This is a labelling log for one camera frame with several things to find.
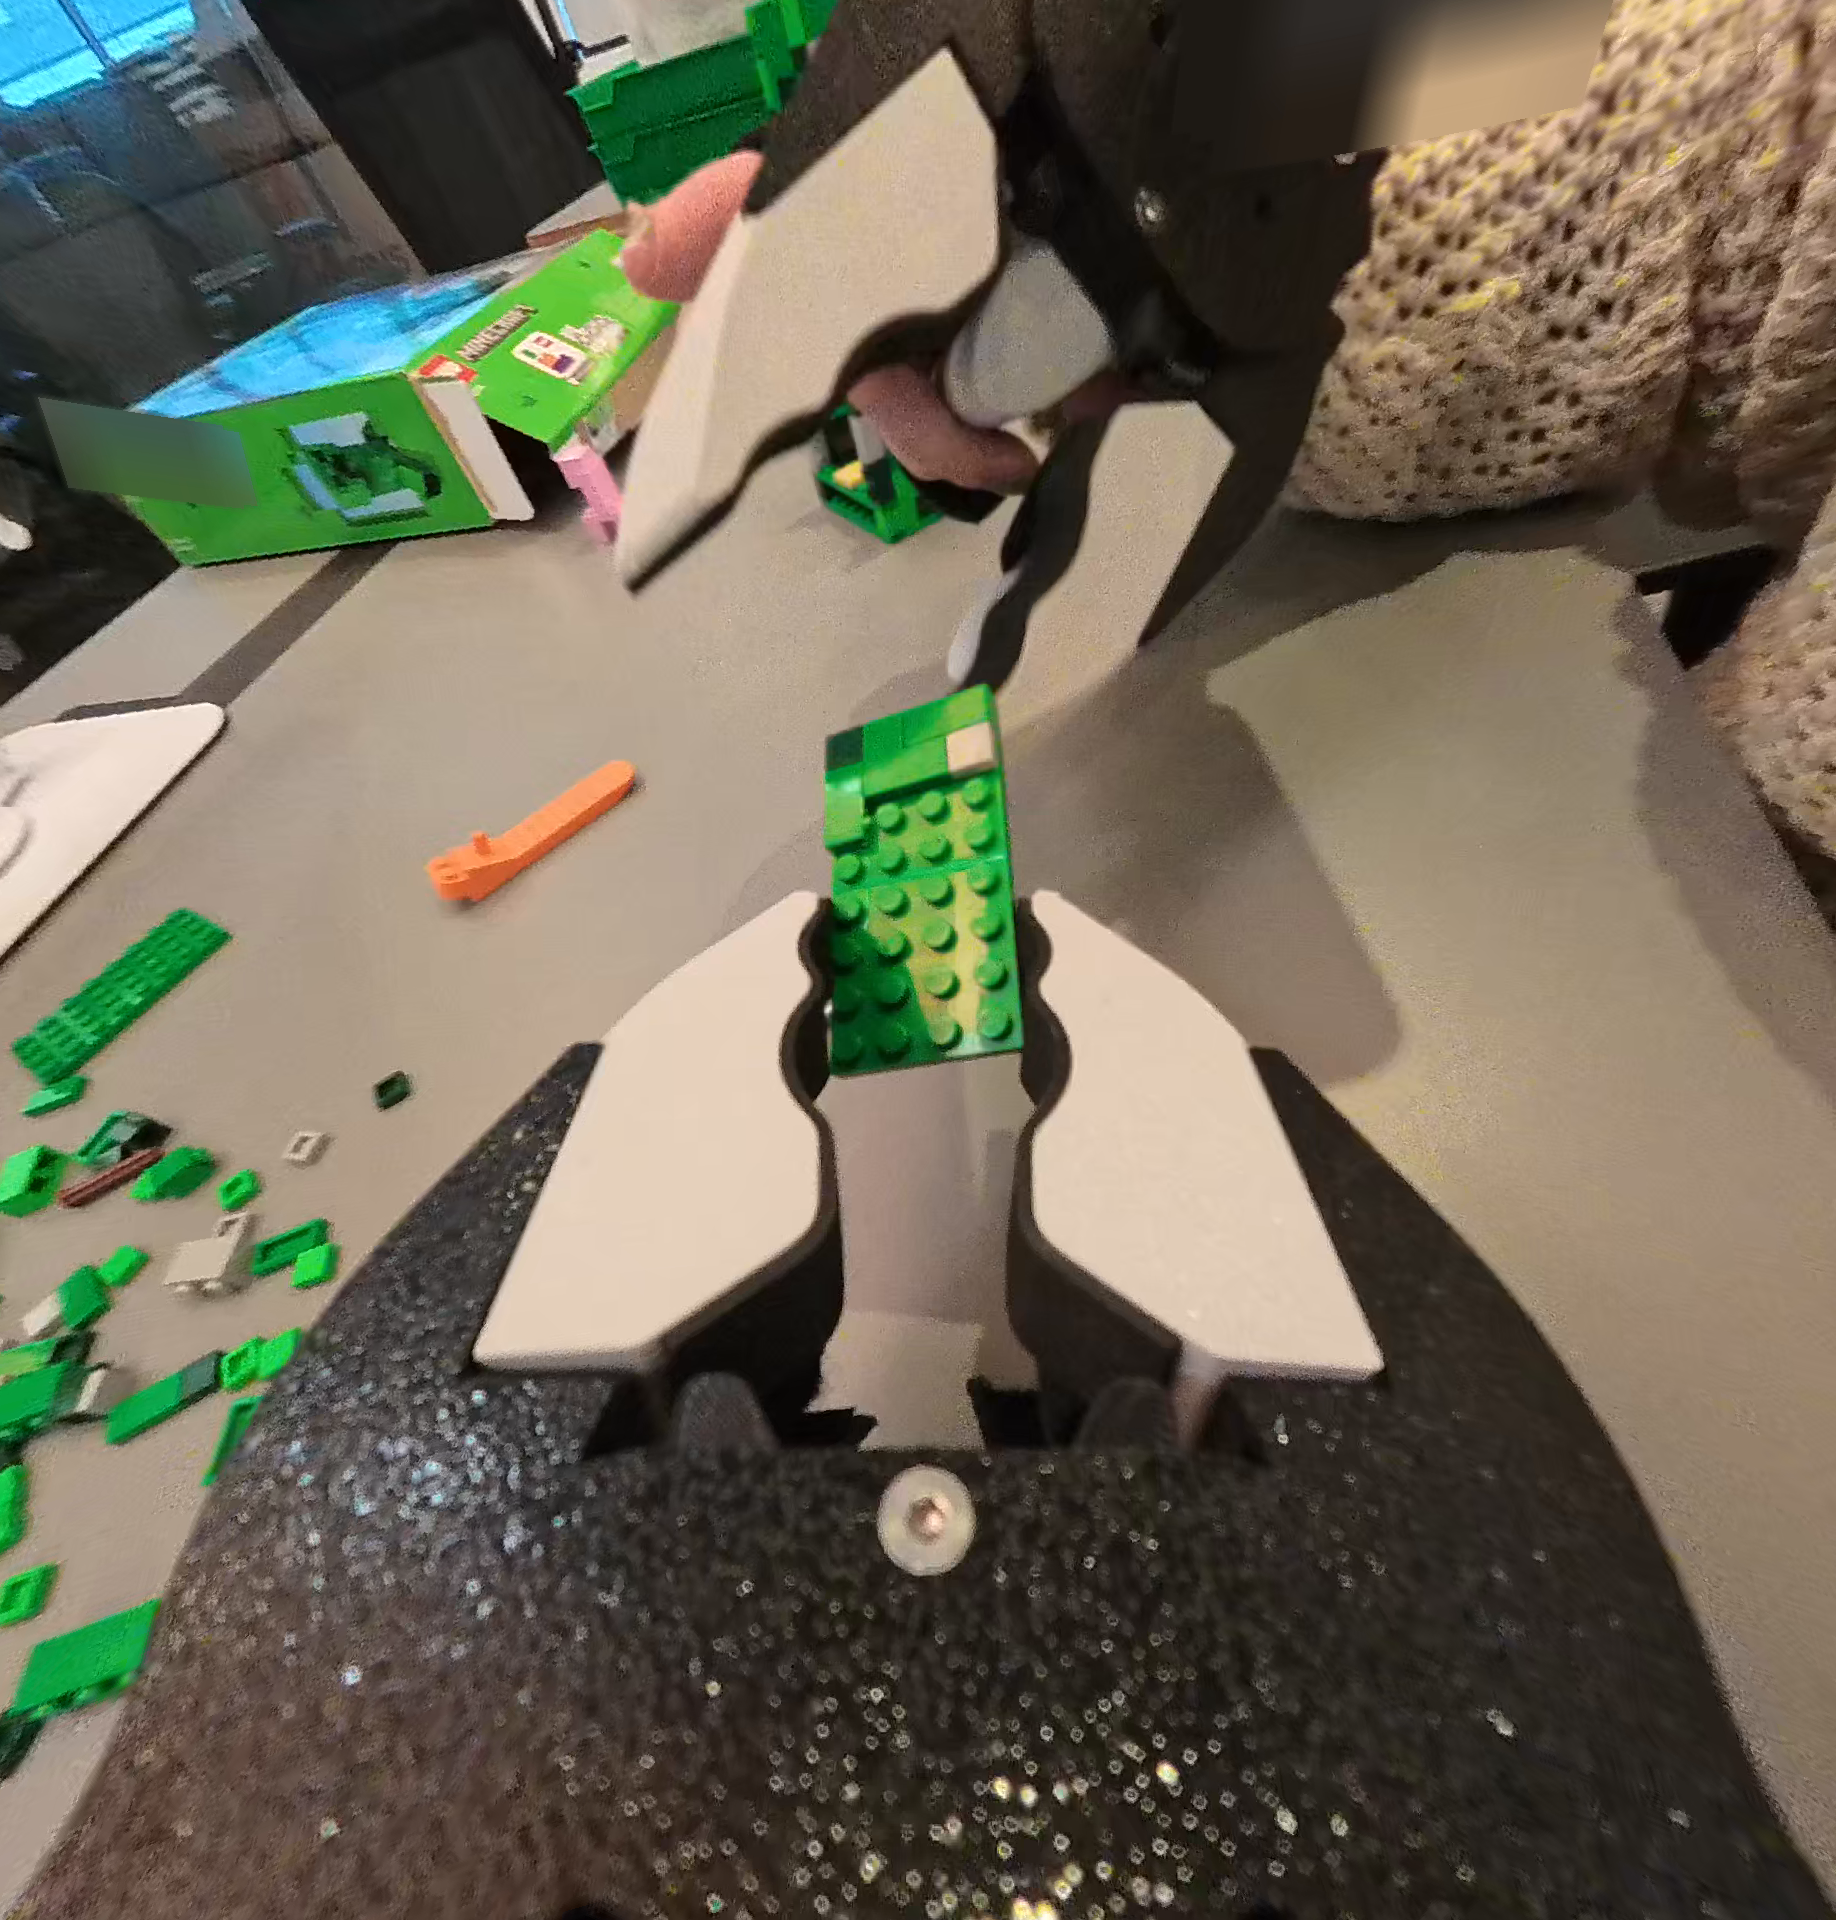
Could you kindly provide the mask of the green lego base plate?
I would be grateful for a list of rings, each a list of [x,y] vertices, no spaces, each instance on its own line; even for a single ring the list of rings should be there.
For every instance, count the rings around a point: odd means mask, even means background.
[[[830,1067],[964,1063],[1025,1043],[1004,757],[869,804],[873,840],[830,857]]]

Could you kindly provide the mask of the person's right forearm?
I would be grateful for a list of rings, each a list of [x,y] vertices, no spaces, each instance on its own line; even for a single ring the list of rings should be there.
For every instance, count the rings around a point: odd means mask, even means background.
[[[1836,4],[1613,4],[1581,102],[1395,149],[1289,499],[1348,521],[1836,491]]]

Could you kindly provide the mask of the person's right hand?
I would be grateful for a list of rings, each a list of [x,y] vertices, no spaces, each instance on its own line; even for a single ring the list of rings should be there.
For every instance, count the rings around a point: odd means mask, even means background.
[[[618,254],[626,280],[649,300],[693,300],[761,167],[761,153],[738,149],[658,201],[627,204]],[[958,420],[929,374],[914,366],[864,374],[850,405],[920,481],[1008,495],[1025,492],[1037,473],[1039,458],[1025,438]]]

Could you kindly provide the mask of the green lego set box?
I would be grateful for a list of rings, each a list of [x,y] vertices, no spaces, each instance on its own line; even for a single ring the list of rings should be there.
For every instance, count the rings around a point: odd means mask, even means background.
[[[531,521],[551,453],[585,423],[610,463],[663,368],[677,307],[620,249],[594,229],[323,302],[124,408],[45,399],[45,433],[186,565]]]

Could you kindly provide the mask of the green L-shaped lego tile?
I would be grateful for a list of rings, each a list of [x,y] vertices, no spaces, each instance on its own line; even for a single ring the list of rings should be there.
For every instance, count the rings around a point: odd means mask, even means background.
[[[944,698],[865,722],[865,762],[859,779],[868,801],[879,804],[913,788],[958,779],[947,774],[944,737],[985,722],[995,726],[1001,744],[995,691],[985,685],[968,685]]]

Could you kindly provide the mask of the long green studded lego plate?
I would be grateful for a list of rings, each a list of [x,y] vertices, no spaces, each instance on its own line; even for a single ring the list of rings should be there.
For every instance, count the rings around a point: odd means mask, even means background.
[[[173,910],[16,1039],[13,1058],[40,1087],[80,1076],[231,938],[203,915]]]

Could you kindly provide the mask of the pile of loose lego pieces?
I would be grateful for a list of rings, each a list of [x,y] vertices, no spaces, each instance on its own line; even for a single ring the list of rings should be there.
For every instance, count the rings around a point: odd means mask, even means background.
[[[60,1187],[158,1143],[166,1147],[164,1161],[112,1193],[124,1193],[140,1206],[210,1195],[217,1216],[206,1232],[224,1213],[257,1211],[266,1193],[257,1169],[219,1172],[210,1150],[175,1140],[160,1118],[115,1110],[80,1148],[35,1141],[2,1158],[0,1222],[65,1211],[56,1203]],[[280,1276],[293,1290],[316,1290],[338,1276],[342,1252],[329,1216],[306,1215],[280,1230],[261,1230],[257,1222],[255,1232],[250,1283]],[[160,1282],[173,1249],[164,1262]],[[0,1562],[22,1552],[30,1533],[33,1451],[38,1441],[83,1428],[112,1448],[129,1447],[224,1395],[226,1421],[201,1478],[214,1485],[247,1436],[264,1389],[296,1357],[302,1329],[284,1326],[227,1348],[200,1349],[155,1379],[132,1382],[124,1364],[100,1348],[100,1336],[124,1291],[153,1271],[155,1260],[146,1245],[120,1243],[108,1256],[68,1269],[16,1324],[0,1329]],[[213,1303],[235,1294],[170,1296]],[[0,1782],[22,1768],[51,1722],[131,1691],[144,1671],[160,1606],[164,1601],[151,1597],[30,1648],[13,1696],[0,1707]]]

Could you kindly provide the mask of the orange lego brick separator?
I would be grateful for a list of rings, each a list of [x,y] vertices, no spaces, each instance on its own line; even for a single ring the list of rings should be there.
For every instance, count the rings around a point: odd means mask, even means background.
[[[453,903],[486,900],[615,809],[637,787],[638,768],[627,761],[610,761],[536,808],[520,822],[498,834],[474,831],[465,842],[426,862],[436,895]]]

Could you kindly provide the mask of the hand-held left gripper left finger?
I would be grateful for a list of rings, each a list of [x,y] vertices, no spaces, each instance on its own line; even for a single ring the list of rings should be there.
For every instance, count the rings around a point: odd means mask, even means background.
[[[843,1315],[835,1147],[817,1105],[824,906],[788,894],[604,1033],[478,1366],[817,1392]]]

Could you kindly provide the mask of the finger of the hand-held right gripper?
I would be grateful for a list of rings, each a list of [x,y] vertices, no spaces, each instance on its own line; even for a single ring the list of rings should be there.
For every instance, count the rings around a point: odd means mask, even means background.
[[[1032,621],[1076,564],[1091,510],[1092,473],[1112,417],[1079,420],[1055,438],[1001,547],[999,582],[961,621],[949,683],[999,691],[1027,653]]]
[[[753,194],[684,307],[621,492],[618,572],[647,586],[753,473],[804,444],[873,351],[911,351],[1001,259],[993,119],[934,52],[769,201]]]

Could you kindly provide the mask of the pink lego pig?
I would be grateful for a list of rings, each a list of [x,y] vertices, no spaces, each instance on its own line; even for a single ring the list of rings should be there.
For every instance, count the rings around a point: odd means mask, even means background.
[[[609,465],[610,428],[575,428],[551,453],[570,492],[579,495],[588,534],[603,547],[615,547],[621,519],[621,491]]]

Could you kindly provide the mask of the grey lego brick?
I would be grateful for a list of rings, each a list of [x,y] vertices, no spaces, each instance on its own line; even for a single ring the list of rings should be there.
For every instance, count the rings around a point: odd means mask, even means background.
[[[179,1245],[164,1290],[179,1296],[231,1296],[252,1282],[257,1211],[224,1213],[210,1232]]]

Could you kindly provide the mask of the black chair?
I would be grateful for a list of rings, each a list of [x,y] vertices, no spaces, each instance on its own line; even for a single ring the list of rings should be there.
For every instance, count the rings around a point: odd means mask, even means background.
[[[541,4],[245,11],[428,271],[518,252],[601,184],[570,53]]]

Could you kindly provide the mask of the small green lego figure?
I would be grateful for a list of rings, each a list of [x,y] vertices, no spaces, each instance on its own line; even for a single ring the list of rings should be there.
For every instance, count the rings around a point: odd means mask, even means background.
[[[1001,492],[920,481],[849,403],[820,423],[814,484],[830,512],[881,544],[905,542],[942,521],[979,524],[1004,503]]]

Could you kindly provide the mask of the green plastic storage crates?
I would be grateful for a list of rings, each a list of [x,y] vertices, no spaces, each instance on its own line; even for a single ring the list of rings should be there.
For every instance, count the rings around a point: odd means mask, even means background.
[[[741,29],[701,48],[590,70],[567,91],[604,182],[652,204],[748,145],[790,101],[834,2],[756,2]]]

